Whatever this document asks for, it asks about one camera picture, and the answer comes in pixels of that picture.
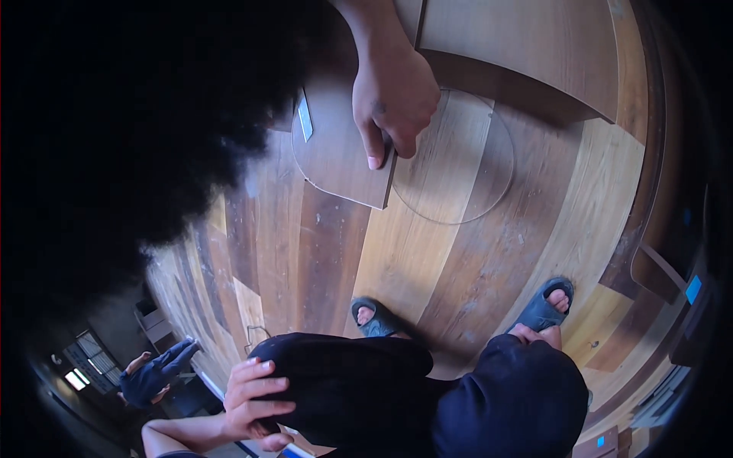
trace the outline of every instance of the hand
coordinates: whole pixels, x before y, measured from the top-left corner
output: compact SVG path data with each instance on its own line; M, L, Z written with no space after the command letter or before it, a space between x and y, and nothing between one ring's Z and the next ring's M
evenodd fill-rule
M518 337L523 344L530 344L536 340L544 340L555 350L562 351L562 335L560 334L559 326L551 326L538 333L521 323L517 323L516 326L509 331L509 334Z
M264 451L280 451L293 441L288 434L270 434L257 419L291 413L295 410L294 402L250 400L287 390L290 382L286 377L263 378L274 371L274 362L260 363L259 358L238 364L229 376L224 397L228 434L256 439Z
M440 99L430 66L404 33L401 40L376 37L360 49L352 104L369 168L383 165L382 130L401 158L412 158L416 137L430 124Z

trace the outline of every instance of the dark blue sandal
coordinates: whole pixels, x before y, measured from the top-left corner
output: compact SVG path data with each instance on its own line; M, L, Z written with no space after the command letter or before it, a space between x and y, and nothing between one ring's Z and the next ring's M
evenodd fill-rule
M562 289L565 291L565 295L568 299L568 307L565 313L560 313L553 307L547 298L550 293L556 289ZM572 306L572 295L573 288L572 283L565 277L555 277L547 280L536 293L532 299L529 300L527 307L522 310L522 313L517 318L517 321L507 329L509 332L517 323L522 323L528 328L535 332L550 328L552 326L560 326L565 320L567 314L570 312L570 306Z
M363 325L359 325L357 321L361 307L367 307L374 312L374 316ZM356 322L356 327L365 337L389 337L392 334L406 331L405 324L397 315L390 312L380 301L367 296L351 301L351 314Z

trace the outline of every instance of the man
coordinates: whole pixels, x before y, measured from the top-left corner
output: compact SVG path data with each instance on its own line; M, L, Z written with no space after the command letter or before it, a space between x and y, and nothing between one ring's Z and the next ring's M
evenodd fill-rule
M198 339L186 337L150 362L150 352L143 352L133 359L119 375L122 392L117 396L138 409L150 407L161 401L171 389L173 379L201 349Z
M451 381L428 378L427 349L384 305L358 298L352 313L365 339L291 333L260 343L232 370L226 414L152 421L143 428L146 454L183 458L243 438L279 450L292 437L277 422L336 447L328 458L565 458L588 399L561 351L572 296L566 278L546 282L476 368Z
M414 154L440 97L430 67L391 0L333 4L358 47L353 108L370 164L381 162L377 128ZM4 437L33 431L28 455L79 455L23 356L47 338L42 324L83 318L139 284L147 247L179 237L217 188L240 184L265 154L268 113L297 94L328 39L324 1L220 12L229 6L3 9L2 235L12 243L2 246L1 322L3 365L17 374L4 387L18 381L23 393L4 396Z

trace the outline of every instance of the leg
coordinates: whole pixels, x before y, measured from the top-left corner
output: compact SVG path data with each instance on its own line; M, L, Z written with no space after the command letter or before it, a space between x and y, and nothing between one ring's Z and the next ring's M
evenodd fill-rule
M273 377L290 379L287 391L263 399L297 405L263 423L297 429L322 446L354 447L375 438L429 441L435 405L452 387L425 377L432 357L407 339L292 333L262 342L250 356L275 361Z
M559 311L564 295L550 295ZM543 335L559 337L559 328ZM581 433L588 391L575 363L546 341L513 334L489 341L473 372L438 403L439 457L566 457Z
M161 374L165 379L165 384L170 383L183 370L183 367L188 364L194 356L194 353L199 350L199 345L197 343L190 343L179 352L178 356L173 361L163 366Z
M157 367L163 367L166 364L173 361L175 358L178 357L178 355L186 349L189 345L193 344L194 340L192 339L184 339L177 344L175 344L173 347L170 347L168 350L165 351L162 355L158 356L157 358L150 361L153 366Z

